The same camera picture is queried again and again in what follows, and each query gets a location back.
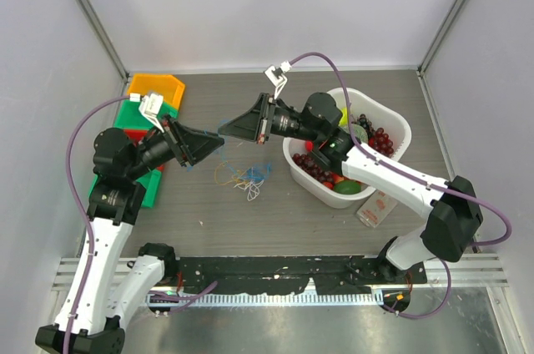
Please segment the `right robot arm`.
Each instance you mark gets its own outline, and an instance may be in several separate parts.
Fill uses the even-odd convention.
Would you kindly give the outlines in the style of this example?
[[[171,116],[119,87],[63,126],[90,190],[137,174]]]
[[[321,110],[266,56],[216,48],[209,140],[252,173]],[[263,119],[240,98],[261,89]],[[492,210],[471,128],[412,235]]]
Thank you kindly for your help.
[[[272,134],[310,141],[310,155],[323,170],[372,186],[425,220],[381,250],[376,270],[383,281],[397,282],[425,260],[457,262],[483,221],[471,182],[460,176],[447,181],[395,162],[341,128],[341,117],[328,93],[311,94],[301,111],[262,93],[251,109],[221,125],[219,133],[257,144]]]

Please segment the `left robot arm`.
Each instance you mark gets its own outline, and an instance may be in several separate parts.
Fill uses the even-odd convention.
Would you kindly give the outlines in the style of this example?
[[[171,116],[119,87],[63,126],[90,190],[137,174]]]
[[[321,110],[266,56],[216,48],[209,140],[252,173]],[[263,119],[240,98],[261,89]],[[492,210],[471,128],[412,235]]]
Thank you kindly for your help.
[[[82,208],[84,247],[61,311],[53,324],[38,329],[38,347],[47,353],[123,350],[128,324],[149,291],[157,284],[171,285],[179,272],[173,247],[148,243],[118,287],[112,287],[146,194],[139,178],[172,159],[193,166],[223,145],[216,133],[191,129],[169,115],[139,143],[118,128],[105,129],[96,137],[97,180]]]

